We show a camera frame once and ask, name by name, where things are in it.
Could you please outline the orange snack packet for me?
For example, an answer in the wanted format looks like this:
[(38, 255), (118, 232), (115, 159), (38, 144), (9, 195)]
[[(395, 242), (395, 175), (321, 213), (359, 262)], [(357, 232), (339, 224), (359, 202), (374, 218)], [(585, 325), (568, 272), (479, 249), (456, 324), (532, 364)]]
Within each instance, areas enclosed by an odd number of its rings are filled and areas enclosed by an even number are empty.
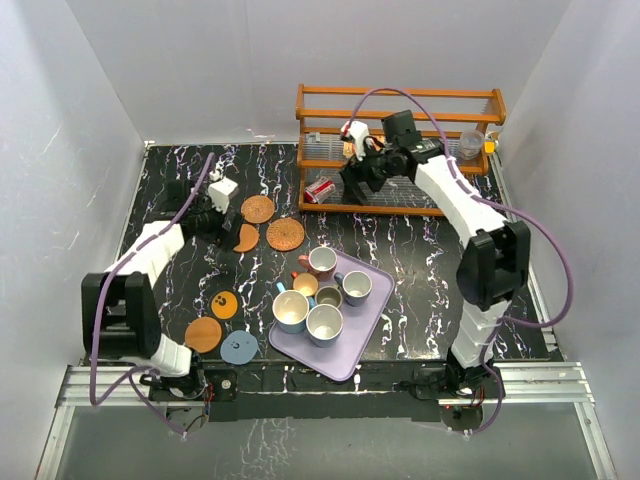
[[(364, 152), (380, 152), (385, 147), (385, 137), (383, 135), (369, 135), (363, 142)], [(357, 154), (357, 149), (354, 143), (343, 143), (343, 156), (345, 158), (351, 158)]]

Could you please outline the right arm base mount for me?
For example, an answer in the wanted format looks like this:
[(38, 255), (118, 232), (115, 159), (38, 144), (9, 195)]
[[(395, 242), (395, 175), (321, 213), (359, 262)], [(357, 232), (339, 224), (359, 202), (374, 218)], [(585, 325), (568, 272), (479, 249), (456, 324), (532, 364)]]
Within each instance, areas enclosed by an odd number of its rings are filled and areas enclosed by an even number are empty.
[(435, 401), (448, 435), (465, 440), (488, 430), (501, 413), (506, 395), (501, 372), (489, 360), (464, 369), (454, 360), (414, 369), (409, 380), (393, 387), (422, 401)]

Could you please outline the yellow small object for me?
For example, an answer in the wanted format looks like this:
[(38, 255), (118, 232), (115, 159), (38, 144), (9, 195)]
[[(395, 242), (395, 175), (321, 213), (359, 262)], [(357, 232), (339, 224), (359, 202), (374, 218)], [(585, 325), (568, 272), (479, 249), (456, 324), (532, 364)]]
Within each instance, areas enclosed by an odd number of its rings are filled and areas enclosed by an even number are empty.
[(484, 142), (484, 150), (487, 154), (492, 154), (495, 152), (496, 144), (493, 141), (485, 141)]

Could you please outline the red white can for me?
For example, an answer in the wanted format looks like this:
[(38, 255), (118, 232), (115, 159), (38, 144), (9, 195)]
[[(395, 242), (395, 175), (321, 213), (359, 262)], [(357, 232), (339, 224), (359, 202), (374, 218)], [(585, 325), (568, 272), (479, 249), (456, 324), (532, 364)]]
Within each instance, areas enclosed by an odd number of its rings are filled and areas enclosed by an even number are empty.
[(328, 178), (319, 178), (304, 190), (304, 200), (312, 204), (322, 204), (336, 190), (335, 183)]

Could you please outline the small orange cup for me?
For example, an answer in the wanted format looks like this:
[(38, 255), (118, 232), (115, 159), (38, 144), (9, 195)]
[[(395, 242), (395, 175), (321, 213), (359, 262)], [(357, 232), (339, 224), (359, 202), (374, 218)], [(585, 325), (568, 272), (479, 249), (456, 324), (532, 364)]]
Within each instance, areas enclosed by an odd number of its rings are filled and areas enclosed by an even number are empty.
[(318, 279), (309, 272), (292, 272), (293, 289), (306, 297), (313, 297), (319, 289)]

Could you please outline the wooden shelf rack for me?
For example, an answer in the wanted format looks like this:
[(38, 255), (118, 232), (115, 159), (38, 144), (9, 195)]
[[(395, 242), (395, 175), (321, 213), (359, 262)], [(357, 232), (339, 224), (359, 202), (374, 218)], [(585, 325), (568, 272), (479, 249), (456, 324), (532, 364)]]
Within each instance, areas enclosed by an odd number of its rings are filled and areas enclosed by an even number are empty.
[[(408, 113), (406, 111), (392, 113), (390, 111), (362, 111), (361, 104), (357, 104), (352, 111), (317, 108), (305, 106), (307, 95), (359, 95), (362, 100), (371, 96), (403, 96), (409, 100), (419, 98), (454, 98), (463, 100), (484, 100), (486, 102), (483, 113), (436, 113), (428, 114), (424, 111)], [(387, 179), (394, 176), (406, 176), (416, 172), (418, 164), (427, 159), (425, 153), (419, 149), (425, 147), (429, 153), (444, 150), (444, 143), (458, 140), (460, 132), (420, 131), (415, 123), (429, 121), (437, 126), (441, 121), (446, 123), (474, 123), (478, 131), (485, 134), (489, 125), (501, 126), (507, 118), (506, 104), (500, 89), (490, 91), (476, 90), (429, 90), (410, 89), (399, 91), (391, 88), (368, 90), (364, 87), (325, 87), (300, 84), (296, 97), (296, 119), (300, 125), (298, 143), (297, 166), (300, 171), (300, 192), (298, 207), (305, 212), (325, 213), (362, 213), (372, 215), (409, 215), (409, 216), (440, 216), (442, 211), (436, 207), (415, 206), (376, 206), (369, 202), (363, 184), (378, 193), (382, 190)], [(355, 138), (350, 135), (350, 129), (358, 120), (379, 120), (380, 129), (373, 129), (364, 137), (364, 152), (369, 156), (359, 160), (356, 155), (349, 156), (345, 161), (337, 158), (314, 158), (308, 153), (311, 148), (310, 136), (314, 133), (337, 136), (344, 143), (354, 145)], [(307, 171), (310, 169), (333, 169), (338, 171), (343, 182), (343, 193), (355, 201), (350, 204), (330, 204), (328, 202), (313, 202), (305, 192), (308, 186)]]

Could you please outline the wooden coaster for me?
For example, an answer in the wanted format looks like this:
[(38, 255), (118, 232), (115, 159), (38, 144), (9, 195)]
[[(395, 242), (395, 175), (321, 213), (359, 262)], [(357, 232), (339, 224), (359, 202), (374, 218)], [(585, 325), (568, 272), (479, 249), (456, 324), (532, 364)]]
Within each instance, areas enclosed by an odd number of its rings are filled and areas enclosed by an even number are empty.
[(240, 229), (239, 243), (233, 248), (233, 251), (247, 253), (257, 246), (259, 239), (258, 229), (251, 224), (244, 223)]
[(200, 317), (185, 330), (185, 344), (200, 354), (214, 350), (222, 339), (222, 327), (212, 317)]

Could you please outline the woven rattan coaster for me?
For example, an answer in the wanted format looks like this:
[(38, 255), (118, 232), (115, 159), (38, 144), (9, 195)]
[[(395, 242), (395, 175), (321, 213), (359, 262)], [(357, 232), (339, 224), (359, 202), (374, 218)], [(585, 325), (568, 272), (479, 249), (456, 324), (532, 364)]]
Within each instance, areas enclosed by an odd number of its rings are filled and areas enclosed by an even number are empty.
[(266, 238), (274, 250), (287, 252), (295, 250), (303, 243), (305, 231), (296, 219), (280, 218), (269, 225)]
[(262, 224), (268, 222), (275, 213), (273, 201), (264, 195), (254, 195), (247, 198), (242, 206), (241, 213), (246, 222)]

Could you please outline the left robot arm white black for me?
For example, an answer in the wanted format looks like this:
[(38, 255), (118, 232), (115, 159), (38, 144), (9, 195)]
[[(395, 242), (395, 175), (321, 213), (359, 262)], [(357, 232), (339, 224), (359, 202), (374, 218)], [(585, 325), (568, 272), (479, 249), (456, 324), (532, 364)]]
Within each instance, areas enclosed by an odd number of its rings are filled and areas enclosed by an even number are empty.
[(172, 180), (166, 196), (129, 250), (102, 273), (81, 283), (83, 343), (95, 359), (149, 366), (182, 397), (194, 399), (207, 376), (192, 365), (192, 350), (161, 330), (153, 287), (171, 260), (192, 238), (224, 250), (235, 248), (243, 216), (230, 207), (239, 185), (226, 177), (204, 192), (189, 180)]

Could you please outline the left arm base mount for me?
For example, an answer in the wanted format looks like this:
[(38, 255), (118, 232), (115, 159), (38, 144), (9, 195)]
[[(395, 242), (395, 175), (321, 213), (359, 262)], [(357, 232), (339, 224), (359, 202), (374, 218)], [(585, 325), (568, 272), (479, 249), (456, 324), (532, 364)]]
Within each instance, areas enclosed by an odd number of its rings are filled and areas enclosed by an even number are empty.
[(209, 420), (214, 402), (236, 399), (237, 375), (233, 370), (207, 369), (198, 353), (192, 355), (188, 372), (183, 376), (161, 375), (155, 370), (144, 373), (139, 384), (149, 388), (153, 400), (198, 402), (201, 411), (188, 423), (176, 426), (183, 440)]

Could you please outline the small olive cup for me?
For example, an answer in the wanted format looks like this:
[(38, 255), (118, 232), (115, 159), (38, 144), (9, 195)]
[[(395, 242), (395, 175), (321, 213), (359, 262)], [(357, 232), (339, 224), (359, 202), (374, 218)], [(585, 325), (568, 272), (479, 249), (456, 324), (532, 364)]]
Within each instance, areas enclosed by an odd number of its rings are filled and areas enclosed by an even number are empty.
[(343, 304), (343, 295), (337, 285), (326, 285), (320, 287), (315, 294), (317, 305), (331, 305), (337, 309)]

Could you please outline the grey mug right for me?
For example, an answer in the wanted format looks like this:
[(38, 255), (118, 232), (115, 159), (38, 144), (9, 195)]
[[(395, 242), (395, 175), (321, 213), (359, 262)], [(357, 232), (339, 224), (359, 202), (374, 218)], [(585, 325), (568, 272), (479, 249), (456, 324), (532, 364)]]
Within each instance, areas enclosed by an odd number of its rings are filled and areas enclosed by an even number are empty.
[(346, 274), (337, 272), (334, 280), (341, 288), (345, 301), (354, 307), (363, 305), (372, 291), (372, 280), (363, 271), (353, 270)]

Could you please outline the grey mug front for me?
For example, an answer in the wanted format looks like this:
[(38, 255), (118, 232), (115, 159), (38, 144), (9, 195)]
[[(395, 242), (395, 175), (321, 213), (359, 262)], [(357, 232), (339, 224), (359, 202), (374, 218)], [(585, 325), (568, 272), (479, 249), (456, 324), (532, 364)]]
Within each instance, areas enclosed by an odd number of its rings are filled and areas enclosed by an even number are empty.
[(343, 326), (342, 313), (331, 305), (316, 305), (306, 318), (306, 328), (310, 339), (319, 347), (333, 345), (342, 333)]

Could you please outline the large blue mug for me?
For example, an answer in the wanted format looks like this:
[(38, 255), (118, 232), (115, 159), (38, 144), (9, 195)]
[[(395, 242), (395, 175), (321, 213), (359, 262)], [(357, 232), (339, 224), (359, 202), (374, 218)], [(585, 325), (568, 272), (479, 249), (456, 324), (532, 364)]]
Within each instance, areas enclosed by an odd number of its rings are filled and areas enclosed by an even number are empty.
[(272, 312), (279, 327), (288, 334), (298, 334), (306, 329), (306, 319), (316, 306), (312, 297), (297, 290), (289, 290), (282, 282), (276, 284), (278, 295), (272, 304)]

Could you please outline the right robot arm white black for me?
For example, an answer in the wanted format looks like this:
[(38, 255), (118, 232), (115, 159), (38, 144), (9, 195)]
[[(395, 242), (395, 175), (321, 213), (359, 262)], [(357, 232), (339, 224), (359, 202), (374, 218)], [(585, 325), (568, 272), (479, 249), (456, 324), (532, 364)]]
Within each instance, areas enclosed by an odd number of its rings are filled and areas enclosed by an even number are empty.
[(383, 118), (382, 125), (382, 140), (360, 121), (341, 127), (341, 139), (354, 147), (340, 170), (344, 190), (365, 204), (363, 184), (377, 192), (387, 180), (403, 176), (431, 198), (457, 233), (463, 248), (456, 270), (463, 297), (459, 329), (445, 366), (423, 384), (434, 392), (466, 397), (492, 374), (491, 349), (503, 316), (528, 281), (530, 230), (482, 202), (459, 170), (444, 134), (424, 137), (409, 110)]

